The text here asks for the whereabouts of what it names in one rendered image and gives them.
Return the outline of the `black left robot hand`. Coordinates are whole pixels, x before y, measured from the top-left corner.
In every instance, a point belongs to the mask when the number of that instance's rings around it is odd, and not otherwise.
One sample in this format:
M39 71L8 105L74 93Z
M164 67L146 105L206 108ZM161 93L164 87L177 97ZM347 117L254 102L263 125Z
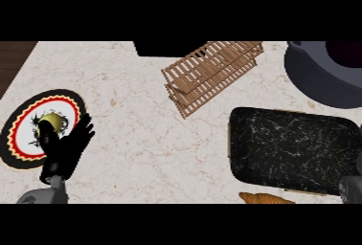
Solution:
M40 180L44 184L50 184L50 177L61 176L68 180L73 176L83 151L87 147L92 137L95 136L93 123L89 114L83 115L71 133L62 138L53 130L49 121L40 121L40 146L46 153L46 161Z

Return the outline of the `brown wooden tiered shelf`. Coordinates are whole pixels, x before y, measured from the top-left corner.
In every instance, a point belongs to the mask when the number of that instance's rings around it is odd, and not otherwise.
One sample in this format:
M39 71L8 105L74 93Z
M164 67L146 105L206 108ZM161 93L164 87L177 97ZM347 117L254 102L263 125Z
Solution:
M186 118L257 65L262 41L208 41L161 70L169 98Z

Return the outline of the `black marbled tray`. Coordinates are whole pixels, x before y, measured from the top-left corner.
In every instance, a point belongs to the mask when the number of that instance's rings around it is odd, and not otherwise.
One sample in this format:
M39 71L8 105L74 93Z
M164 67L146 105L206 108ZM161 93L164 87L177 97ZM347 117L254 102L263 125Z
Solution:
M238 107L229 117L229 160L248 184L330 195L359 173L362 131L340 117Z

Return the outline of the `black red white patterned plate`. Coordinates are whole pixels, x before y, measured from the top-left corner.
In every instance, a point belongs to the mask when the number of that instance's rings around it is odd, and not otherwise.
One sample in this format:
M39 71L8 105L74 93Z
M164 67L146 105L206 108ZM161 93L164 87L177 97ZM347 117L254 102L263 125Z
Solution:
M30 98L16 108L0 132L0 158L8 167L19 170L39 168L46 154L39 144L39 121L47 114L61 118L59 137L73 131L86 106L83 97L71 90L49 90Z

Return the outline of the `yellow-green round fruit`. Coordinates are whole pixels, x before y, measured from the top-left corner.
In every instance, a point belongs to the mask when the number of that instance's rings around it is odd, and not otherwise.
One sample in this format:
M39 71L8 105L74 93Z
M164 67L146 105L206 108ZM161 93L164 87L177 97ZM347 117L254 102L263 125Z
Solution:
M67 119L56 113L47 113L40 118L40 121L47 121L50 123L56 133L61 133L67 128Z

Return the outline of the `dark brown wooden panel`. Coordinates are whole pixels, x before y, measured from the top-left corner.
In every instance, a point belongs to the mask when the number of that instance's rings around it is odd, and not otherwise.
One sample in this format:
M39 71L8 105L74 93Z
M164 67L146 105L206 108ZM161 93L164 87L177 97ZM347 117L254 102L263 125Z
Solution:
M36 45L37 41L0 41L0 99Z

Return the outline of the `black appliance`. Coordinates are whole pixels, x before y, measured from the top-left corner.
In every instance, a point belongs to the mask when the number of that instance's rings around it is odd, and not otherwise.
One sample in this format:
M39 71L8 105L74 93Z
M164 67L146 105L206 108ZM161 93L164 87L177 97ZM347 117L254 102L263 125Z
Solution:
M185 57L206 45L207 41L133 41L133 43L139 56Z

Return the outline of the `orange-brown croissant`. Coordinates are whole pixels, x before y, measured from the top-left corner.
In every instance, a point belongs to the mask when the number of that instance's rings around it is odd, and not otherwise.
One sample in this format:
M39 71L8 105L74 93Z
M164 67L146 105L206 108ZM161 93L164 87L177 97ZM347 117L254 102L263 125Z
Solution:
M241 192L240 197L248 204L293 204L293 201L269 193Z

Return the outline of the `dark grey pot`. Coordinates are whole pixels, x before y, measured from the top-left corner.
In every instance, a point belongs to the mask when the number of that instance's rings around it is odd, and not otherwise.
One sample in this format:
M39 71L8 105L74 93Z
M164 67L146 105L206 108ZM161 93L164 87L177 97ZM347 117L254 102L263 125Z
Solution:
M362 41L288 41L284 69L312 100L336 108L362 107Z

